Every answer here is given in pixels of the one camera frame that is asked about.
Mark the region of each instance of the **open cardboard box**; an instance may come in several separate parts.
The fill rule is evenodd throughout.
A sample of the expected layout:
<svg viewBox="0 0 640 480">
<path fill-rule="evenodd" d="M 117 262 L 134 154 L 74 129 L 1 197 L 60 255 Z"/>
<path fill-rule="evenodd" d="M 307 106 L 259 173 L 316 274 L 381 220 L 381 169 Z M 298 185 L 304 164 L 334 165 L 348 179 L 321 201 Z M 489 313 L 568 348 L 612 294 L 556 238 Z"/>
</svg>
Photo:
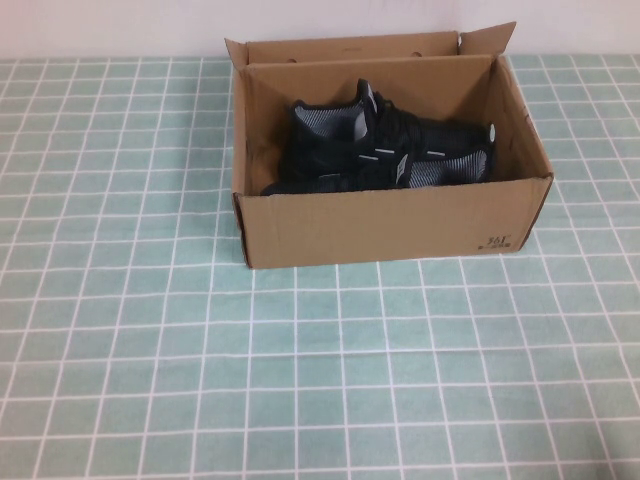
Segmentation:
<svg viewBox="0 0 640 480">
<path fill-rule="evenodd" d="M 553 171 L 501 53 L 515 23 L 457 32 L 240 44 L 235 66 L 233 204 L 252 268 L 514 252 Z M 275 195 L 288 107 L 353 100 L 358 78 L 398 108 L 496 129 L 483 184 Z"/>
</svg>

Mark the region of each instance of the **green grid tablecloth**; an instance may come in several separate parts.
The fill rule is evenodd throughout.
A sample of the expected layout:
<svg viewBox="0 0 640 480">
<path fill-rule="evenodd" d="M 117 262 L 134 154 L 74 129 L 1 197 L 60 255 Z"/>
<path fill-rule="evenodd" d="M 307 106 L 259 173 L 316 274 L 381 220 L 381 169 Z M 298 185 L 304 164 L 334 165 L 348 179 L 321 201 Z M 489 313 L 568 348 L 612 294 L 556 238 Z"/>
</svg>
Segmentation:
<svg viewBox="0 0 640 480">
<path fill-rule="evenodd" d="M 0 479 L 640 478 L 640 58 L 515 56 L 515 255 L 247 270 L 231 65 L 0 63 Z"/>
</svg>

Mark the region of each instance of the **shoelace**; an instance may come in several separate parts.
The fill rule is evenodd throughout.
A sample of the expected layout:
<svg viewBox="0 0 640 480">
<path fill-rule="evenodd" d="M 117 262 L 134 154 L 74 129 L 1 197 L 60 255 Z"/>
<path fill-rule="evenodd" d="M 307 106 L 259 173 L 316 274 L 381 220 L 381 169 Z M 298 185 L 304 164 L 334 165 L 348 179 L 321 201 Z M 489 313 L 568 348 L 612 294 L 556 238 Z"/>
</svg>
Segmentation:
<svg viewBox="0 0 640 480">
<path fill-rule="evenodd" d="M 427 144 L 427 135 L 420 119 L 410 112 L 398 109 L 391 100 L 376 92 L 376 102 L 381 107 L 376 129 L 377 140 L 385 147 L 400 145 L 403 151 L 422 150 Z"/>
</svg>

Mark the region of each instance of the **shoe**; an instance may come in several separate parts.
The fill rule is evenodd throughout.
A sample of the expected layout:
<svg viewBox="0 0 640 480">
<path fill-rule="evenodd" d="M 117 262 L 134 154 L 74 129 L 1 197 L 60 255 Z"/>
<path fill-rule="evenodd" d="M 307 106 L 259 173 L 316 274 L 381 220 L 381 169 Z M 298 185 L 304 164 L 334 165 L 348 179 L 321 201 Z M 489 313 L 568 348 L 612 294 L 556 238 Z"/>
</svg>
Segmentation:
<svg viewBox="0 0 640 480">
<path fill-rule="evenodd" d="M 405 154 L 399 161 L 370 163 L 357 173 L 323 175 L 313 180 L 276 182 L 261 195 L 294 195 L 303 193 L 361 192 L 364 190 L 392 190 L 410 184 L 413 156 Z"/>
<path fill-rule="evenodd" d="M 457 158 L 432 159 L 429 155 L 416 158 L 405 154 L 401 160 L 382 160 L 362 167 L 357 173 L 323 175 L 312 180 L 276 182 L 261 195 L 294 195 L 303 193 L 359 192 L 444 185 L 479 183 L 489 177 L 491 151 L 477 149 Z"/>
<path fill-rule="evenodd" d="M 359 80 L 353 102 L 311 106 L 297 101 L 291 108 L 291 136 L 280 162 L 283 181 L 305 181 L 324 175 L 355 174 L 379 160 L 415 152 L 424 161 L 457 159 L 466 170 L 484 171 L 486 157 L 473 152 L 492 144 L 489 129 L 460 122 L 421 119 L 397 109 Z M 480 181 L 464 175 L 468 183 Z"/>
</svg>

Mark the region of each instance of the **white grid line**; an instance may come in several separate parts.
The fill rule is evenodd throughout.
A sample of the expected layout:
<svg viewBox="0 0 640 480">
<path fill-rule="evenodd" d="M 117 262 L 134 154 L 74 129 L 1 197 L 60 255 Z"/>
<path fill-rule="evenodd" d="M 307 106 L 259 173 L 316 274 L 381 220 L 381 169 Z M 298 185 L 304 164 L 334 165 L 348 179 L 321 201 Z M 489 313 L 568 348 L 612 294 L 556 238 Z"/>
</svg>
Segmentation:
<svg viewBox="0 0 640 480">
<path fill-rule="evenodd" d="M 340 394 L 342 399 L 342 419 L 344 421 L 345 460 L 347 464 L 347 480 L 351 480 L 351 439 L 349 436 L 349 405 L 347 402 L 347 372 L 344 365 L 344 323 L 342 318 L 342 297 L 340 295 L 340 267 L 336 265 L 336 302 L 338 306 L 338 336 L 340 340 Z"/>
<path fill-rule="evenodd" d="M 200 62 L 200 75 L 202 75 L 202 67 L 203 67 L 203 62 Z M 228 126 L 229 124 L 229 111 L 231 110 L 231 86 L 232 86 L 232 82 L 229 81 L 229 98 L 227 100 L 227 118 L 225 121 L 225 126 Z M 198 86 L 197 89 L 200 88 L 200 80 L 198 80 Z M 225 128 L 225 134 L 224 134 L 224 144 L 223 147 L 226 148 L 227 147 L 227 130 Z M 220 174 L 220 184 L 219 184 L 219 188 L 222 189 L 222 179 L 223 179 L 223 175 L 222 173 Z M 207 296 L 207 309 L 206 309 L 206 314 L 205 314 L 205 320 L 208 320 L 211 316 L 211 292 L 213 291 L 213 281 L 214 281 L 214 272 L 215 272 L 215 258 L 216 258 L 216 252 L 218 250 L 218 229 L 220 227 L 220 203 L 221 203 L 221 198 L 222 196 L 219 195 L 218 196 L 218 205 L 217 205 L 217 216 L 216 216 L 216 226 L 215 226 L 215 230 L 214 230 L 214 240 L 213 240 L 213 249 L 211 252 L 211 276 L 209 278 L 209 294 Z M 194 428 L 197 429 L 200 427 L 200 415 L 202 414 L 202 390 L 204 388 L 204 373 L 205 373 L 205 366 L 206 366 L 206 354 L 207 354 L 207 348 L 208 348 L 208 341 L 209 341 L 209 329 L 210 329 L 211 324 L 209 322 L 206 323 L 205 329 L 204 329 L 204 339 L 203 339 L 203 345 L 202 345 L 202 360 L 201 360 L 201 365 L 200 365 L 200 378 L 198 380 L 198 397 L 196 399 L 196 414 L 195 414 L 195 419 L 194 419 Z M 191 476 L 193 476 L 196 473 L 196 461 L 197 461 L 197 447 L 198 447 L 198 434 L 197 432 L 193 432 L 193 441 L 191 443 L 191 468 L 189 471 L 189 474 Z"/>
<path fill-rule="evenodd" d="M 169 86 L 169 78 L 167 78 L 165 80 L 165 84 L 164 84 L 164 92 L 162 94 L 162 106 L 161 106 L 161 111 L 160 111 L 160 115 L 158 116 L 158 126 L 160 125 L 160 118 L 162 118 L 162 112 L 163 112 L 163 108 L 164 108 L 164 103 L 165 103 L 165 99 L 166 99 L 166 95 L 167 95 L 167 88 Z M 190 132 L 189 134 L 189 145 L 191 145 L 191 140 L 193 138 L 193 131 Z M 158 139 L 158 132 L 156 131 L 156 134 L 153 138 L 153 144 L 155 146 L 156 141 Z M 143 199 L 142 199 L 142 205 L 140 206 L 140 218 L 138 220 L 138 225 L 136 227 L 136 236 L 139 236 L 139 230 L 140 230 L 140 224 L 142 221 L 142 211 L 144 208 L 144 203 L 145 203 L 145 199 L 146 199 L 146 192 L 147 189 L 149 188 L 149 181 L 151 179 L 151 165 L 153 164 L 153 159 L 151 159 L 151 162 L 149 162 L 149 172 L 147 173 L 147 179 L 145 182 L 145 193 L 143 194 Z M 182 189 L 184 190 L 186 188 L 187 185 L 187 175 L 185 174 L 183 179 L 182 179 Z M 184 202 L 184 191 L 183 193 L 181 193 L 180 195 L 180 208 L 178 209 L 178 211 L 182 211 L 182 206 L 183 206 L 183 202 Z M 158 338 L 158 345 L 156 346 L 156 355 L 155 355 L 155 359 L 154 359 L 154 365 L 153 365 L 153 376 L 151 377 L 151 391 L 153 392 L 156 389 L 156 382 L 158 379 L 158 369 L 159 369 L 159 365 L 160 365 L 160 352 L 162 349 L 162 342 L 163 342 L 163 338 L 164 338 L 164 325 L 166 323 L 167 320 L 167 304 L 168 304 L 168 299 L 169 296 L 167 295 L 167 293 L 169 292 L 169 290 L 171 289 L 171 281 L 173 279 L 173 265 L 175 262 L 175 258 L 176 258 L 176 249 L 178 246 L 178 232 L 180 231 L 180 221 L 182 220 L 181 216 L 178 216 L 178 221 L 176 224 L 176 231 L 175 231 L 175 236 L 173 239 L 173 248 L 171 251 L 171 265 L 169 266 L 169 277 L 167 278 L 167 287 L 166 287 L 166 291 L 165 291 L 165 295 L 164 295 L 164 301 L 162 304 L 162 319 L 160 322 L 160 335 Z M 133 261 L 133 255 L 134 252 L 131 252 L 131 260 L 130 263 Z M 149 425 L 151 423 L 151 412 L 153 410 L 153 397 L 150 396 L 149 397 L 149 402 L 147 404 L 147 414 L 146 414 L 146 418 L 144 421 L 144 435 L 142 437 L 142 445 L 140 446 L 140 459 L 139 459 L 139 463 L 138 463 L 138 475 L 142 475 L 143 470 L 144 470 L 144 461 L 146 458 L 146 447 L 147 447 L 147 439 L 149 438 Z"/>
<path fill-rule="evenodd" d="M 78 65 L 76 65 L 74 72 L 77 72 L 77 69 L 78 69 Z M 100 91 L 102 91 L 103 86 L 104 86 L 104 77 L 102 77 L 102 81 L 100 83 Z M 95 109 L 96 109 L 97 104 L 98 104 L 98 100 L 96 99 L 95 103 L 94 103 L 94 106 L 93 106 L 93 113 L 94 114 L 95 114 Z M 58 114 L 58 117 L 56 119 L 56 123 L 59 120 L 60 120 L 60 114 Z M 85 135 L 85 137 L 83 139 L 83 146 L 86 145 L 87 138 L 88 138 L 88 135 Z M 46 153 L 43 155 L 43 159 L 42 159 L 42 163 L 43 164 L 44 164 L 45 158 L 46 158 Z M 77 169 L 73 173 L 73 179 L 75 179 L 76 175 L 77 175 Z M 69 182 L 69 188 L 71 188 L 72 184 L 73 184 L 73 181 Z M 69 198 L 70 197 L 68 195 L 65 198 L 65 208 L 66 208 L 66 204 L 69 201 Z M 57 234 L 58 228 L 60 227 L 61 222 L 62 222 L 62 219 L 58 220 L 58 222 L 56 224 L 56 234 Z M 44 269 L 45 272 L 47 271 L 47 267 L 49 266 L 49 263 L 51 262 L 52 256 L 53 256 L 53 244 L 49 248 L 49 252 L 48 252 L 48 256 L 47 256 L 47 262 L 45 264 L 45 269 Z M 85 282 L 86 282 L 88 273 L 89 273 L 88 271 L 85 271 L 83 273 L 80 291 L 84 290 L 84 286 L 85 286 Z M 37 299 L 41 295 L 41 289 L 42 289 L 42 285 L 44 284 L 44 279 L 45 279 L 45 273 L 43 272 L 42 278 L 40 280 L 40 285 L 38 286 L 38 293 L 36 294 L 36 300 L 34 301 L 34 305 L 33 305 L 34 308 L 32 310 L 31 315 L 33 315 L 34 312 L 35 312 L 35 306 L 38 303 Z M 70 328 L 70 330 L 69 330 L 69 332 L 67 334 L 67 341 L 65 343 L 64 353 L 62 354 L 62 358 L 66 358 L 68 356 L 68 354 L 69 354 L 69 349 L 71 347 L 71 340 L 73 338 L 73 327 L 75 326 L 75 323 L 77 321 L 77 316 L 78 316 L 79 309 L 80 309 L 80 301 L 76 302 L 76 307 L 75 307 L 75 310 L 74 310 L 74 313 L 73 313 L 73 319 L 71 320 L 71 328 Z M 54 409 L 55 409 L 55 406 L 56 406 L 56 399 L 57 399 L 57 396 L 58 396 L 58 392 L 60 390 L 60 384 L 62 382 L 62 375 L 63 375 L 63 368 L 62 368 L 62 364 L 61 364 L 60 368 L 58 369 L 58 376 L 56 378 L 56 385 L 55 385 L 54 390 L 53 390 L 53 399 L 51 401 L 51 405 L 49 406 L 49 411 L 47 413 L 47 420 L 46 420 L 46 423 L 45 423 L 43 437 L 40 440 L 40 445 L 39 445 L 39 448 L 38 448 L 38 456 L 36 458 L 35 467 L 33 469 L 33 478 L 34 479 L 37 478 L 38 472 L 40 470 L 40 465 L 41 465 L 41 462 L 42 462 L 42 456 L 43 456 L 44 448 L 45 448 L 45 444 L 46 444 L 46 438 L 47 438 L 47 435 L 49 433 L 49 428 L 51 427 L 51 420 L 53 419 L 53 412 L 54 412 Z"/>
<path fill-rule="evenodd" d="M 141 66 L 141 63 L 138 62 L 137 66 L 136 66 L 136 77 L 135 77 L 136 79 L 137 79 L 138 73 L 140 72 L 140 66 Z M 129 100 L 128 100 L 128 103 L 127 103 L 127 112 L 125 113 L 125 123 L 126 123 L 126 118 L 128 116 L 129 109 L 131 108 L 132 101 L 133 101 L 133 94 L 131 94 L 129 96 Z M 118 146 L 120 146 L 122 144 L 123 133 L 124 133 L 124 129 L 120 134 L 120 138 L 118 139 Z M 109 182 L 111 182 L 112 179 L 113 179 L 113 174 L 110 174 L 109 175 Z M 101 213 L 104 212 L 104 207 L 105 207 L 106 203 L 107 203 L 107 196 L 105 195 L 104 199 L 103 199 L 103 202 L 102 202 L 102 205 L 100 207 L 100 212 Z M 140 205 L 140 213 L 142 213 L 142 208 L 143 208 L 143 206 L 141 204 Z M 101 222 L 102 222 L 102 217 L 99 217 L 98 218 L 98 224 L 96 225 L 96 230 L 95 230 L 95 233 L 94 233 L 94 242 L 93 242 L 93 244 L 91 246 L 91 251 L 89 252 L 89 261 L 88 261 L 89 264 L 91 264 L 91 260 L 93 258 L 93 252 L 95 252 L 95 245 L 96 245 L 95 240 L 97 239 L 98 232 L 100 231 Z M 134 251 L 133 251 L 133 248 L 132 248 L 131 249 L 131 253 L 129 255 L 129 264 L 133 260 L 133 254 L 134 254 Z M 129 278 L 129 271 L 130 270 L 127 270 L 127 275 L 125 277 L 125 282 L 124 282 L 125 286 L 123 287 L 123 291 L 126 291 L 127 281 L 128 281 L 128 278 Z M 119 322 L 120 317 L 121 317 L 121 310 L 122 310 L 122 307 L 123 307 L 123 303 L 124 303 L 124 301 L 121 300 L 120 301 L 120 306 L 119 306 L 119 309 L 118 309 L 118 317 L 116 319 L 116 327 L 117 327 L 118 322 Z M 100 401 L 98 403 L 98 412 L 97 412 L 96 421 L 95 421 L 95 425 L 94 425 L 94 429 L 93 429 L 93 437 L 91 439 L 91 445 L 89 446 L 89 455 L 88 455 L 87 465 L 86 465 L 86 469 L 85 469 L 85 477 L 89 476 L 90 472 L 91 472 L 91 466 L 92 466 L 92 463 L 93 463 L 93 455 L 95 453 L 95 448 L 96 448 L 97 435 L 98 435 L 98 432 L 100 431 L 100 422 L 102 421 L 102 410 L 104 408 L 105 394 L 107 392 L 107 386 L 108 386 L 108 383 L 109 383 L 109 375 L 111 374 L 111 363 L 110 363 L 109 360 L 111 359 L 111 357 L 113 357 L 113 353 L 115 352 L 117 338 L 118 338 L 118 332 L 114 331 L 113 332 L 113 339 L 111 340 L 111 347 L 109 349 L 109 359 L 107 360 L 105 376 L 104 376 L 104 380 L 103 380 L 103 383 L 102 383 L 102 392 L 101 392 L 101 395 L 100 395 Z"/>
<path fill-rule="evenodd" d="M 404 461 L 402 455 L 402 441 L 400 439 L 400 429 L 398 428 L 398 408 L 396 406 L 396 391 L 394 387 L 393 368 L 391 365 L 391 347 L 389 343 L 389 333 L 387 332 L 387 317 L 384 306 L 384 295 L 382 292 L 382 273 L 380 272 L 380 262 L 376 262 L 376 272 L 378 275 L 378 291 L 380 294 L 380 311 L 382 313 L 382 330 L 384 332 L 385 357 L 387 361 L 387 374 L 389 375 L 389 385 L 391 393 L 391 410 L 393 413 L 394 433 L 396 439 L 396 449 L 398 450 L 398 465 L 400 466 L 400 480 L 404 480 Z"/>
<path fill-rule="evenodd" d="M 433 325 L 431 322 L 431 315 L 429 311 L 429 302 L 427 301 L 427 294 L 424 285 L 424 275 L 422 272 L 422 262 L 418 261 L 418 274 L 420 275 L 420 285 L 422 286 L 422 301 L 424 303 L 426 318 L 427 318 L 427 329 L 429 332 L 429 342 L 431 345 L 435 342 L 435 335 L 433 334 Z M 444 401 L 444 389 L 442 384 L 442 377 L 440 375 L 440 362 L 438 360 L 438 355 L 433 356 L 433 364 L 436 371 L 436 382 L 438 387 L 438 399 L 440 400 L 440 405 L 442 407 L 442 418 L 444 424 L 445 435 L 447 436 L 447 448 L 449 451 L 449 458 L 451 459 L 452 470 L 453 470 L 453 480 L 458 480 L 458 470 L 456 468 L 456 457 L 453 452 L 453 440 L 451 438 L 451 428 L 449 422 L 449 415 L 447 413 L 447 405 Z"/>
<path fill-rule="evenodd" d="M 77 68 L 78 68 L 78 66 L 76 64 L 76 66 L 74 67 L 74 72 L 77 71 Z M 13 143 L 11 144 L 11 150 L 13 150 L 13 148 L 15 147 L 16 140 L 17 140 L 17 135 L 16 135 L 16 138 L 14 138 Z M 39 167 L 38 167 L 38 173 L 42 170 L 42 165 L 44 164 L 44 159 L 45 159 L 45 155 L 43 154 L 42 158 L 40 159 L 40 164 L 39 164 Z M 31 192 L 33 192 L 33 189 L 35 188 L 35 184 L 36 184 L 36 178 L 34 178 L 33 181 L 32 181 Z M 20 225 L 22 224 L 22 219 L 24 218 L 24 214 L 27 211 L 29 203 L 30 203 L 30 199 L 28 199 L 25 202 L 25 205 L 23 207 L 22 215 L 21 215 L 20 220 L 18 222 L 18 226 L 16 227 L 16 233 L 13 236 L 12 244 L 9 247 L 9 251 L 7 252 L 7 258 L 6 258 L 5 262 L 4 262 L 2 272 L 0 272 L 0 284 L 3 283 L 3 280 L 5 278 L 5 271 L 6 271 L 7 265 L 9 264 L 9 257 L 11 256 L 11 252 L 13 251 L 13 248 L 15 246 L 15 241 L 16 241 L 16 238 L 17 238 L 17 235 L 18 235 L 18 231 L 19 231 Z M 54 239 L 55 239 L 55 237 L 57 235 L 58 228 L 60 227 L 60 223 L 61 223 L 60 220 L 58 222 L 56 222 L 55 230 L 54 230 L 54 233 L 53 233 L 53 238 Z M 46 261 L 45 261 L 45 269 L 48 266 L 49 262 L 51 261 L 51 253 L 52 253 L 52 251 L 53 251 L 53 245 L 51 245 L 51 247 L 49 247 L 49 250 L 47 252 L 47 258 L 46 258 Z M 29 311 L 29 318 L 27 320 L 27 325 L 26 325 L 25 331 L 24 331 L 24 333 L 22 334 L 22 336 L 20 338 L 20 344 L 18 346 L 18 352 L 17 352 L 16 358 L 19 358 L 20 355 L 22 355 L 22 352 L 23 352 L 23 350 L 25 348 L 26 341 L 27 341 L 27 332 L 29 330 L 29 327 L 31 326 L 31 323 L 33 322 L 35 306 L 37 304 L 37 299 L 38 299 L 38 297 L 39 297 L 39 295 L 40 295 L 40 293 L 42 291 L 42 285 L 44 284 L 44 277 L 45 277 L 45 275 L 43 273 L 41 275 L 41 277 L 40 277 L 39 282 L 38 282 L 38 287 L 37 287 L 37 290 L 36 290 L 36 293 L 35 293 L 35 298 L 34 298 L 33 304 L 31 305 L 31 308 L 30 308 L 30 311 Z M 11 393 L 11 390 L 13 389 L 13 384 L 15 382 L 17 370 L 18 370 L 18 368 L 17 368 L 17 364 L 16 364 L 16 365 L 13 366 L 13 368 L 11 370 L 11 376 L 9 377 L 9 381 L 7 383 L 7 386 L 6 386 L 6 392 L 5 392 L 5 395 L 4 395 L 5 400 L 9 397 L 9 395 Z M 3 421 L 5 412 L 6 412 L 6 402 L 3 402 L 3 404 L 0 405 L 0 422 Z M 41 442 L 41 445 L 39 446 L 38 457 L 40 457 L 42 455 L 41 450 L 43 448 L 43 444 L 44 444 L 44 440 Z M 37 465 L 34 466 L 34 471 L 33 471 L 33 476 L 34 477 L 35 477 L 36 473 L 37 473 Z"/>
</svg>

